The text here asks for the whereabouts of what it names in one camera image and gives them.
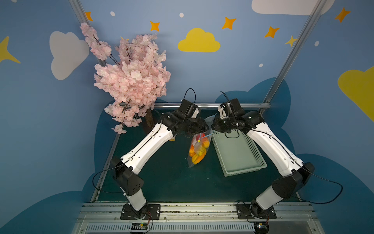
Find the yellow orange mango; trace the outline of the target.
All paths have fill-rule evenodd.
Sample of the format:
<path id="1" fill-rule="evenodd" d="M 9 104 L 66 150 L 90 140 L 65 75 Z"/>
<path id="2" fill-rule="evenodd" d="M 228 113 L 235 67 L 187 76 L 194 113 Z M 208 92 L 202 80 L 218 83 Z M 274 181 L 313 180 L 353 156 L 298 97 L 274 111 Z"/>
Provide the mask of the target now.
<path id="1" fill-rule="evenodd" d="M 195 155 L 191 158 L 191 161 L 193 164 L 196 165 L 204 159 L 207 153 L 207 149 L 200 145 L 200 146 L 194 147 L 194 150 L 195 150 Z"/>

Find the clear zip-top bag blue zipper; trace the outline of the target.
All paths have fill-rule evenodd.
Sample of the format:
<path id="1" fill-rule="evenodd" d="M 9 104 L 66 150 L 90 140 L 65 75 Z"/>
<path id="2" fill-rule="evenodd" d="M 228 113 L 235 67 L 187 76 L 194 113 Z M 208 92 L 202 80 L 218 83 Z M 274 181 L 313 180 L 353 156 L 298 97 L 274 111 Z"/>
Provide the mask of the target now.
<path id="1" fill-rule="evenodd" d="M 203 133 L 194 135 L 192 138 L 189 156 L 187 158 L 190 168 L 199 164 L 207 155 L 213 134 L 211 126 L 213 124 L 214 118 L 215 115 L 205 118 L 205 122 L 207 123 L 209 129 Z"/>

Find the large orange mango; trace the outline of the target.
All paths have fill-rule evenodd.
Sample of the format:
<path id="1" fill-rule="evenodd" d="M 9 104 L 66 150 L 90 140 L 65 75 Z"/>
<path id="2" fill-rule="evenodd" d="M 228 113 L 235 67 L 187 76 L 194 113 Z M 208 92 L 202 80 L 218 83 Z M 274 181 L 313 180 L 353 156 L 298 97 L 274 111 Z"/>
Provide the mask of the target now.
<path id="1" fill-rule="evenodd" d="M 191 144 L 190 149 L 189 149 L 189 156 L 193 157 L 194 155 L 195 155 L 194 145 Z"/>

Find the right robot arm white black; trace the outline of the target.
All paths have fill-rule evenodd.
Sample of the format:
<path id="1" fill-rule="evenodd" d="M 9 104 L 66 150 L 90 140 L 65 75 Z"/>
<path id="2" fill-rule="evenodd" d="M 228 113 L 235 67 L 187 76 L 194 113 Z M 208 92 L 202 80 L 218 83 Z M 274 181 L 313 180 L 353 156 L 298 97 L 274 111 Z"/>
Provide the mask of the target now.
<path id="1" fill-rule="evenodd" d="M 250 137 L 266 153 L 276 166 L 280 178 L 258 195 L 251 203 L 252 213 L 265 216 L 269 209 L 280 201 L 290 199 L 309 180 L 314 172 L 311 163 L 304 163 L 275 136 L 258 111 L 246 112 L 238 99 L 222 103 L 218 107 L 212 128 L 220 133 L 239 130 Z"/>

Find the red orange mango top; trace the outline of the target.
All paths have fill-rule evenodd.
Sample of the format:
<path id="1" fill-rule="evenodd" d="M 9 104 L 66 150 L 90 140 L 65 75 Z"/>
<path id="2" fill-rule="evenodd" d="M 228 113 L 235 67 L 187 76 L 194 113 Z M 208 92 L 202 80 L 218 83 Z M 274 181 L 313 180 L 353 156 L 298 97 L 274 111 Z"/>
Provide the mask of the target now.
<path id="1" fill-rule="evenodd" d="M 200 139 L 201 139 L 201 138 L 204 138 L 205 136 L 206 136 L 205 133 L 197 134 L 197 135 L 195 136 L 195 140 L 196 140 L 197 142 L 200 142 Z"/>

